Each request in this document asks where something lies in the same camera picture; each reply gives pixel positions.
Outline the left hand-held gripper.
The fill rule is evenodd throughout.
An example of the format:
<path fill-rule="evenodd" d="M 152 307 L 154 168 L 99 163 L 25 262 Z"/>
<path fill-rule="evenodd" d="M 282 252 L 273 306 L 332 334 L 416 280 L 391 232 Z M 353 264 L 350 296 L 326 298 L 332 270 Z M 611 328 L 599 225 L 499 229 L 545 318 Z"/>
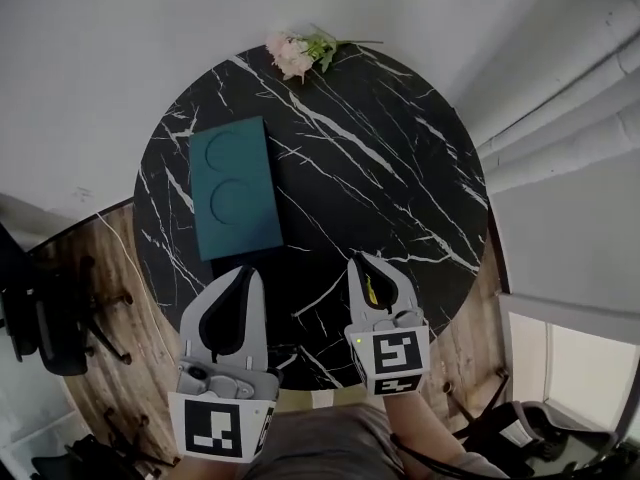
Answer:
<path fill-rule="evenodd" d="M 258 271 L 238 267 L 211 282 L 184 311 L 180 339 L 184 356 L 213 364 L 187 357 L 179 363 L 176 390 L 168 394 L 178 452 L 252 462 L 264 448 L 280 388 L 280 377 L 267 371 Z"/>

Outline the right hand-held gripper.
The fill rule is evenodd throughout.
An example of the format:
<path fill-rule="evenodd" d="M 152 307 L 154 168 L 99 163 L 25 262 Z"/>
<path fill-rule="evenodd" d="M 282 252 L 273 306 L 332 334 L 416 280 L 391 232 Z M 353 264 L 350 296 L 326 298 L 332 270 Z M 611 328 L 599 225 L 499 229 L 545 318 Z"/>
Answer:
<path fill-rule="evenodd" d="M 345 337 L 368 393 L 386 397 L 419 391 L 430 370 L 430 329 L 412 281 L 371 255 L 354 255 L 347 274 L 353 324 L 345 328 Z M 378 320 L 389 315 L 395 316 Z"/>

